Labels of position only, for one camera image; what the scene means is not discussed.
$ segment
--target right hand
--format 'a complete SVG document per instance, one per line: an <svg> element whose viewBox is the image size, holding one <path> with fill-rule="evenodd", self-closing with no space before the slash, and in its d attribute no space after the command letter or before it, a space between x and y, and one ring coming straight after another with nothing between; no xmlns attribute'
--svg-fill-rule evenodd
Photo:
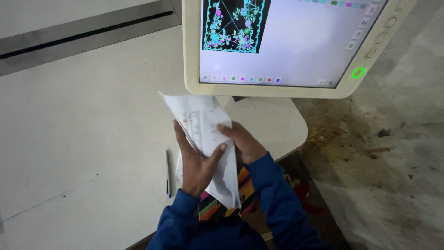
<svg viewBox="0 0 444 250"><path fill-rule="evenodd" d="M243 163L251 164L267 154L267 150L242 125L235 121L232 124L232 129L220 123L217 128L220 133L234 140Z"/></svg>

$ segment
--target left hand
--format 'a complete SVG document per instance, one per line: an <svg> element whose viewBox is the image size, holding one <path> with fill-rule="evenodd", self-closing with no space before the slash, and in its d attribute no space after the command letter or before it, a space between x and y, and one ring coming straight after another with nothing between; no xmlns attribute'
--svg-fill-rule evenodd
<svg viewBox="0 0 444 250"><path fill-rule="evenodd" d="M198 198L210 184L213 174L218 167L218 162L227 148L227 144L219 144L211 156L208 159L204 159L191 147L179 122L176 120L173 122L176 139L182 152L182 191Z"/></svg>

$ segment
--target paper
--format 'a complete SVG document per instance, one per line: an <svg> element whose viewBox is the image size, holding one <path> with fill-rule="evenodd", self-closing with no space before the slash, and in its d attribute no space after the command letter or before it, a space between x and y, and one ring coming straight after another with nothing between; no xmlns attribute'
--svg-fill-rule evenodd
<svg viewBox="0 0 444 250"><path fill-rule="evenodd" d="M241 208L234 142L216 129L218 123L232 127L231 119L220 107L216 97L165 96L161 92L159 94L184 128L188 141L196 151L209 157L219 144L225 142L228 145L205 191L228 209ZM180 162L181 154L178 156L176 179L181 179L182 176Z"/></svg>

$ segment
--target concrete floor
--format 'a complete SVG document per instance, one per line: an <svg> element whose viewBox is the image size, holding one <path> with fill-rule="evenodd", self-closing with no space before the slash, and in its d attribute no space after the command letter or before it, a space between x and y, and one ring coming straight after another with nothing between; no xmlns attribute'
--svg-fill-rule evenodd
<svg viewBox="0 0 444 250"><path fill-rule="evenodd" d="M352 249L444 249L443 23L444 1L418 1L352 96L294 100L299 154Z"/></svg>

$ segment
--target table surface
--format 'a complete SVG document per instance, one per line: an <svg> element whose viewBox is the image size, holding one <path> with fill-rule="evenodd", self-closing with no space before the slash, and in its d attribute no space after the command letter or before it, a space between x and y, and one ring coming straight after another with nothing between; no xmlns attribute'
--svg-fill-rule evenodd
<svg viewBox="0 0 444 250"><path fill-rule="evenodd" d="M0 77L0 249L123 250L156 230L178 152L157 90L189 94L181 29ZM289 98L218 100L275 159L306 140Z"/></svg>

